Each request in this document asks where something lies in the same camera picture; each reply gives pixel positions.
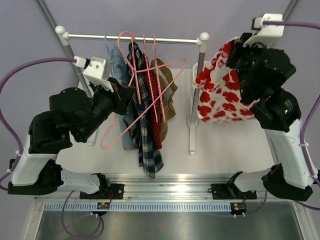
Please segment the brown tan skirt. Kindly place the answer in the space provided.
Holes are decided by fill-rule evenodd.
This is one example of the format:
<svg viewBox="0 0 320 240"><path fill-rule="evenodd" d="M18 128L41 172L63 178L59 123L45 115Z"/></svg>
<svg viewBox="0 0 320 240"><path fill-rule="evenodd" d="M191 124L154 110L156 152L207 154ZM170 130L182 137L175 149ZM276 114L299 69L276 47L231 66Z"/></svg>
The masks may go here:
<svg viewBox="0 0 320 240"><path fill-rule="evenodd" d="M161 91L163 91L169 84L171 84L170 87L162 95L166 122L163 121L161 107L159 106L158 108L158 114L161 117L160 139L162 144L162 142L165 140L168 133L168 121L171 120L176 115L176 111L173 106L173 103L174 103L173 96L178 90L178 87L176 86L175 83L172 83L174 78L171 70L167 66L160 67L158 70L159 70L159 80L160 80Z"/></svg>

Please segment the red polka dot skirt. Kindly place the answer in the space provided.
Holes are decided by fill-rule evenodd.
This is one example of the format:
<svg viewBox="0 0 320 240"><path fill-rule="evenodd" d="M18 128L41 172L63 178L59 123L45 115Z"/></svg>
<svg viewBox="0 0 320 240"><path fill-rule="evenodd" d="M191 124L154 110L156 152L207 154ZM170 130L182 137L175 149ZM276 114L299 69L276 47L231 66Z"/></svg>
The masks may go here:
<svg viewBox="0 0 320 240"><path fill-rule="evenodd" d="M156 99L159 95L158 85L157 85L156 79L152 73L145 72L143 75L144 75L145 81L147 83L151 102L153 102L152 97L154 97ZM159 100L156 102L155 107L152 106L148 110L148 114L150 115L151 132L153 135L153 140L154 140L155 146L157 149L162 149L162 142L161 142L161 127L162 127L161 120L162 119L158 114L158 109L160 107Z"/></svg>

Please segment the red poppy print skirt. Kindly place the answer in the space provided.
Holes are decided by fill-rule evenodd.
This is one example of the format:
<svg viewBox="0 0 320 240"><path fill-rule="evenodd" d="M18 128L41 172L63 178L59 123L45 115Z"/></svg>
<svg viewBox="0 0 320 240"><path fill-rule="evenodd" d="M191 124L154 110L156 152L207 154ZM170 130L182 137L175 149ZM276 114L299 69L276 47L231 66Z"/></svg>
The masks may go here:
<svg viewBox="0 0 320 240"><path fill-rule="evenodd" d="M199 88L198 118L205 123L232 123L254 119L250 105L240 102L240 85L236 70L226 66L231 55L232 41L226 42L212 57L195 80Z"/></svg>

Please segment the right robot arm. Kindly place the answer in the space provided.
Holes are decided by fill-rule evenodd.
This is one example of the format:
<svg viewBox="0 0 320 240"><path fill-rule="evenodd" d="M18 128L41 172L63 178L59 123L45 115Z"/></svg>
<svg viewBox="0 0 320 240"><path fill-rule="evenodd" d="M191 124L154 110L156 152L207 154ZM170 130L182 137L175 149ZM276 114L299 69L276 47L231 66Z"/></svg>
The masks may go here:
<svg viewBox="0 0 320 240"><path fill-rule="evenodd" d="M305 202L312 195L318 172L306 163L300 142L301 110L296 97L283 84L296 67L281 49L266 43L250 43L251 33L231 42L226 65L235 70L240 101L250 106L269 140L274 165L256 172L235 173L227 182L227 193L239 198L249 191L267 191L273 196Z"/></svg>

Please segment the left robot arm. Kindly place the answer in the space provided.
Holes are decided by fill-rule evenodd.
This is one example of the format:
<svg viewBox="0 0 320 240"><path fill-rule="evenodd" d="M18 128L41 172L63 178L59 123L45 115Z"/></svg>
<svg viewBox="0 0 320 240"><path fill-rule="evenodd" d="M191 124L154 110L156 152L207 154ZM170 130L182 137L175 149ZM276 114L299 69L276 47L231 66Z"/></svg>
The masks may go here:
<svg viewBox="0 0 320 240"><path fill-rule="evenodd" d="M49 97L49 110L36 115L29 126L23 152L8 183L8 194L43 196L56 191L75 191L81 199L103 199L111 186L102 173L76 173L56 163L61 150L86 143L111 113L128 112L134 86L122 86L111 78L114 91L90 84L93 97L69 87Z"/></svg>

